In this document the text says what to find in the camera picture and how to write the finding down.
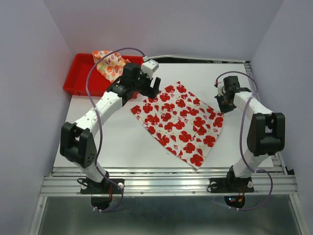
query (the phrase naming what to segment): tabletop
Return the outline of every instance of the tabletop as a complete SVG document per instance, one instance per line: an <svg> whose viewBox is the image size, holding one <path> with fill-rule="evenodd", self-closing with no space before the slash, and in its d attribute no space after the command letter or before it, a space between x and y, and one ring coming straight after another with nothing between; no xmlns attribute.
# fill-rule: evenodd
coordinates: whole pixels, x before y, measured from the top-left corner
<svg viewBox="0 0 313 235"><path fill-rule="evenodd" d="M214 81L218 75L231 70L246 72L243 64L159 64L159 69L154 76L161 78L160 90L180 81L200 100L214 109L219 109L214 98L217 94ZM241 87L250 88L249 81L245 76L234 75L238 76ZM192 168L160 145L132 114L130 109L141 104L144 99L145 97L139 95L137 99L130 100L104 123L102 151L98 158L100 165L103 168ZM75 122L90 108L91 103L88 97L73 96L66 121ZM230 167L240 159L239 131L242 115L243 113L239 109L224 115L221 135L201 167ZM247 149L246 137L249 123L246 118L243 134L244 151ZM98 146L99 133L96 134L94 140ZM266 159L260 166L273 167L271 158ZM54 167L77 166L61 156L58 150Z"/></svg>

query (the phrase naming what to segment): red floral cloth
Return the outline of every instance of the red floral cloth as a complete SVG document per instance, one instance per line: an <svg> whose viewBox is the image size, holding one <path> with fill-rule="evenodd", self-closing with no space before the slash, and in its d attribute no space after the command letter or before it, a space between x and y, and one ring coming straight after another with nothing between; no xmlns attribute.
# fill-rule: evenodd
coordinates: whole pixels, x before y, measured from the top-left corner
<svg viewBox="0 0 313 235"><path fill-rule="evenodd" d="M160 144L196 169L214 146L224 120L180 82L131 111Z"/></svg>

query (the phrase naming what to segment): red petal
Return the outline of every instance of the red petal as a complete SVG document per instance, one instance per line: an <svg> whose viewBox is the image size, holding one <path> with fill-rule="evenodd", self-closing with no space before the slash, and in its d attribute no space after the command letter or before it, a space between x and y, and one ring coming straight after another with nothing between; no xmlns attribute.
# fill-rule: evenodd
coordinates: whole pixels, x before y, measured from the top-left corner
<svg viewBox="0 0 313 235"><path fill-rule="evenodd" d="M176 142L176 136L174 135L170 135L171 139L174 140Z"/></svg>
<svg viewBox="0 0 313 235"><path fill-rule="evenodd" d="M202 149L197 148L197 152L200 153L201 155L203 155Z"/></svg>

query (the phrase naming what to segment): gray floor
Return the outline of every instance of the gray floor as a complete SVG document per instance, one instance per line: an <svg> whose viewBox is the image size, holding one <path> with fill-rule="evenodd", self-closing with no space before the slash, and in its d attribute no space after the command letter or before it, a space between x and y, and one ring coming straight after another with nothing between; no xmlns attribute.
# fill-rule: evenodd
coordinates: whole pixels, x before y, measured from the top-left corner
<svg viewBox="0 0 313 235"><path fill-rule="evenodd" d="M247 196L245 207L263 196ZM98 213L88 197L51 197L41 235L297 235L288 196L272 196L253 211L233 211L212 197L125 198L116 212ZM222 197L215 199L223 202Z"/></svg>

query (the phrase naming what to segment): cable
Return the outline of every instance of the cable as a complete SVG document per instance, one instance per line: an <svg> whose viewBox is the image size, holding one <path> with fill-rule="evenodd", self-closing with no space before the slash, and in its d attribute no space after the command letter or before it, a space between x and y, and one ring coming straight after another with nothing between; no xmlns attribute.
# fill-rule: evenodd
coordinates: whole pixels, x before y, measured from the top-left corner
<svg viewBox="0 0 313 235"><path fill-rule="evenodd" d="M239 210L239 211L250 211L250 210L257 209L257 208L263 206L263 205L268 201L268 199L270 198L270 196L271 196L271 194L272 194L272 191L273 191L273 179L272 179L272 176L270 175L270 173L269 173L267 170L265 170L265 169L255 170L255 169L253 169L252 167L250 167L249 164L247 163L247 161L245 160L244 152L243 152L243 130L244 130L244 123L245 123L245 116L246 116L246 111L247 111L247 109L248 109L248 106L249 106L250 101L251 101L251 100L253 99L253 97L255 97L256 94L257 94L257 85L256 85L256 82L254 81L254 79L253 79L251 76L249 76L248 74L246 74L246 73L244 73L244 72L228 71L228 72L222 73L220 76L218 76L218 77L216 78L216 80L215 80L215 85L217 86L218 80L219 80L220 77L222 77L223 75L228 74L228 73L239 73L239 74L242 74L242 75L246 76L247 78L249 78L249 79L253 82L253 84L254 84L254 86L255 86L255 93L253 93L253 94L250 96L250 98L248 99L248 101L247 101L247 103L246 103L246 105L245 105L244 111L243 111L243 117L242 117L242 119L241 119L240 134L239 134L240 155L241 155L241 158L243 159L245 165L247 166L247 168L248 168L251 172L253 172L253 173L254 173L254 172L256 172L256 173L261 173L261 172L266 173L266 174L268 175L268 177L269 177L269 180L270 180L270 189L269 189L269 193L268 193L266 199L265 199L262 203L260 203L259 205L255 206L255 207L246 208L246 209L245 209L245 208L243 208L243 209L234 208L234 209Z"/></svg>
<svg viewBox="0 0 313 235"><path fill-rule="evenodd" d="M110 178L108 178L105 174L102 173L102 171L99 169L99 166L97 164L97 161L98 161L98 157L99 157L99 154L100 154L100 151L101 151L101 147L102 147L102 141L103 141L103 131L102 131L102 123L101 123L101 117L100 117L100 114L99 114L99 111L97 110L97 106L96 104L94 103L91 95L90 95L90 92L89 92L89 89L88 89L88 85L89 85L89 80L90 80L90 77L91 77L91 74L93 72L93 70L97 67L97 65L102 61L104 60L105 58L107 58L108 56L116 53L116 52L119 52L121 50L136 50L138 52L140 52L142 54L142 56L146 56L141 50L137 49L137 48L134 48L134 47L124 47L124 48L121 48L121 49L118 49L118 50L114 50L108 54L106 54L105 56L103 56L97 63L95 63L92 68L90 69L88 75L87 75L87 79L86 79L86 93L88 95L88 98L93 106L93 108L95 109L95 112L96 112L96 115L97 115L97 119L98 119L98 123L99 123L99 132L100 132L100 143L99 143L99 148L98 148L98 152L97 152L97 158L95 160L95 163L96 163L96 169L98 170L98 172L103 176L103 178L105 178L105 180L109 181L111 184L115 185L120 191L121 191L121 198L119 200L119 202L112 208L107 208L106 210L103 210L103 211L100 211L100 212L110 212L110 211L113 211L115 210L122 202L123 200L123 197L124 197L124 190L117 184L115 183L114 181L112 181Z"/></svg>

